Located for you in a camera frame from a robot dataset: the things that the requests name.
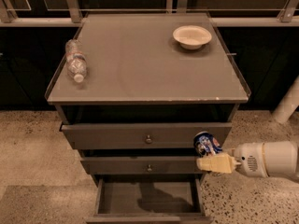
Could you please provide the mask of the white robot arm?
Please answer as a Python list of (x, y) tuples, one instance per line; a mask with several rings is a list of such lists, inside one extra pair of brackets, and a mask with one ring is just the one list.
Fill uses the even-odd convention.
[(245, 143), (196, 160), (199, 170), (220, 174), (237, 171), (247, 177), (281, 177), (297, 182), (298, 145), (292, 141)]

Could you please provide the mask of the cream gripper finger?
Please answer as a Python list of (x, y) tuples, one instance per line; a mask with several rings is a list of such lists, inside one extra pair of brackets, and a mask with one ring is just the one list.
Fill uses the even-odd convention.
[(231, 174), (235, 168), (240, 165), (240, 162), (228, 153), (219, 153), (198, 158), (196, 165), (198, 169), (202, 171)]

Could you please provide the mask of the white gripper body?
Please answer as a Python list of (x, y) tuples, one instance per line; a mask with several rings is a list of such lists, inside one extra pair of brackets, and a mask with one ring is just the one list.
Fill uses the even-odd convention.
[(237, 161), (236, 170), (247, 177), (268, 177), (264, 165), (263, 143), (245, 143), (227, 150)]

